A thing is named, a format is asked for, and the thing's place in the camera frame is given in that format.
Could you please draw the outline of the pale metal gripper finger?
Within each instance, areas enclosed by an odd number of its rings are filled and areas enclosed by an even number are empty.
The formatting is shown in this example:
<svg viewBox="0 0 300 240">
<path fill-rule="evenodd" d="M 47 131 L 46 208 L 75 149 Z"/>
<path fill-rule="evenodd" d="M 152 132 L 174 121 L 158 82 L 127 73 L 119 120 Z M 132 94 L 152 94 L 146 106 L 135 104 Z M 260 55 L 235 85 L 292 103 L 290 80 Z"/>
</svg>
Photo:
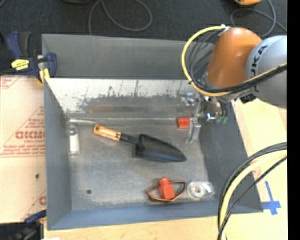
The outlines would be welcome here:
<svg viewBox="0 0 300 240">
<path fill-rule="evenodd" d="M 198 139 L 202 125 L 199 120 L 192 118 L 189 122 L 189 130 L 186 137 L 186 142 L 191 143 Z"/>
<path fill-rule="evenodd" d="M 198 103 L 199 95 L 194 92 L 187 92 L 181 95 L 181 105 L 184 107 L 195 107 Z"/>
</svg>

